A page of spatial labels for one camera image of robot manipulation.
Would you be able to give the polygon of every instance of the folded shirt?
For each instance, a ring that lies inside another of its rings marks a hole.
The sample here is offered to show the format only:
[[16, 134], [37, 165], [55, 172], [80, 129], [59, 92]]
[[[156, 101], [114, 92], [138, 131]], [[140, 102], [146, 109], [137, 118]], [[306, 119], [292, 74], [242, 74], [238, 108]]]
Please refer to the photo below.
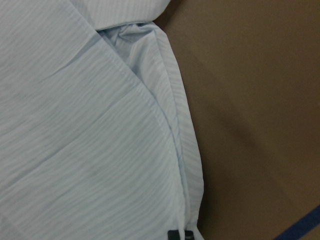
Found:
[[1, 239], [203, 239], [167, 4], [0, 0]]

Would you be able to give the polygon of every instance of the blue stripe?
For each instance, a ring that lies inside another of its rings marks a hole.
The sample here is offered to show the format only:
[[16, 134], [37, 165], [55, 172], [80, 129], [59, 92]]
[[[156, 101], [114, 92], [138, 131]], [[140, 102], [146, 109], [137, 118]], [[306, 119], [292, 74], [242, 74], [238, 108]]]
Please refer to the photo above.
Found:
[[297, 240], [320, 224], [320, 205], [289, 227], [274, 240]]

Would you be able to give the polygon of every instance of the cardboard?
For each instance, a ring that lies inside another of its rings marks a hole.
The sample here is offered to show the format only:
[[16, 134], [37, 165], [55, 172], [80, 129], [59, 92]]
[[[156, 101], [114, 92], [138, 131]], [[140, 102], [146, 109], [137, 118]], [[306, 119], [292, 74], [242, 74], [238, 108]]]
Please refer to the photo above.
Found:
[[320, 204], [319, 20], [318, 0], [172, 0], [155, 21], [198, 140], [206, 240], [273, 239]]

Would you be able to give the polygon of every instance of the cloth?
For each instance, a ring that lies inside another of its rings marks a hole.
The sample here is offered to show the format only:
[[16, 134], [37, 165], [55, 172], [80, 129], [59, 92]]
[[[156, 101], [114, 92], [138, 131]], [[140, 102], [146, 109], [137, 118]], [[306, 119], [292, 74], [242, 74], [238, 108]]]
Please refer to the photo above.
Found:
[[202, 239], [167, 4], [0, 0], [0, 239]]

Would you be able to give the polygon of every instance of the garment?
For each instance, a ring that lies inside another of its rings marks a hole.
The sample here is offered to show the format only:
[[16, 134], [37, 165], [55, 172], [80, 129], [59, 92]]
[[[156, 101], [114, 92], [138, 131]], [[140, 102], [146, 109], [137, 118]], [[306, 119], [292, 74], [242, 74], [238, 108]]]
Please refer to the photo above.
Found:
[[1, 239], [202, 239], [167, 4], [0, 0]]

